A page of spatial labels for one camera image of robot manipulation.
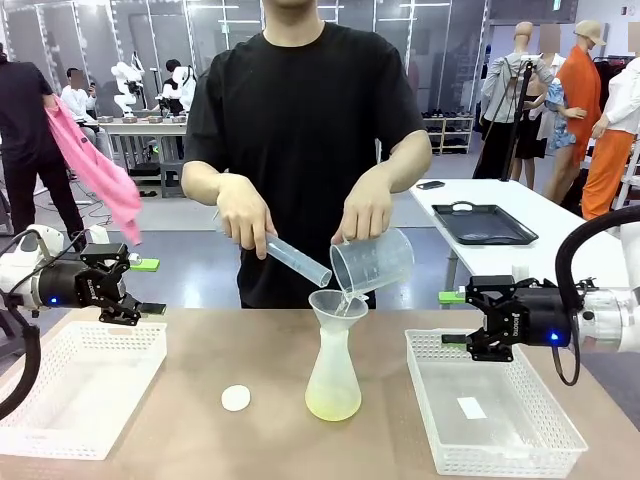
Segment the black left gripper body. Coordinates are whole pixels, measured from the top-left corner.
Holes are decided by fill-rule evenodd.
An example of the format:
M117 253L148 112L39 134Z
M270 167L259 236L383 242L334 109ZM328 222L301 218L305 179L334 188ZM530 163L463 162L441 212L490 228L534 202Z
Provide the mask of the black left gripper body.
M60 261L40 272L38 296L51 308L109 307L126 293L121 285L126 267L110 269L88 266L81 261Z

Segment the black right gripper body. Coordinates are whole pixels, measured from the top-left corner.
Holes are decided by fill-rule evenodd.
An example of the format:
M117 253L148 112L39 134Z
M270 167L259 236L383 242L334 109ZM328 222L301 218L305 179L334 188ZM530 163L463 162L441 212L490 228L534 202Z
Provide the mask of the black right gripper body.
M519 288L503 304L507 345L567 347L571 325L557 288Z

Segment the person's right hand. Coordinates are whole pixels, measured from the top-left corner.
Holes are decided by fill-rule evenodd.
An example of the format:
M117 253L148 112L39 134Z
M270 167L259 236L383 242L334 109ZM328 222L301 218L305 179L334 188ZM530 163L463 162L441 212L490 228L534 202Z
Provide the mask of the person's right hand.
M216 206L226 235L242 249L253 251L259 260L267 256L267 236L276 236L270 210L244 176L222 173L217 176Z

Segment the person's left hand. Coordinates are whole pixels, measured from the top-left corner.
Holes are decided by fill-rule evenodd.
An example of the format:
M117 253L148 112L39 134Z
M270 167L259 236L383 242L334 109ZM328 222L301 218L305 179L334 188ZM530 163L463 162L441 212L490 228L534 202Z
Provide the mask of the person's left hand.
M391 213L392 198L387 178L366 173L347 196L341 222L331 243L377 238L388 229Z

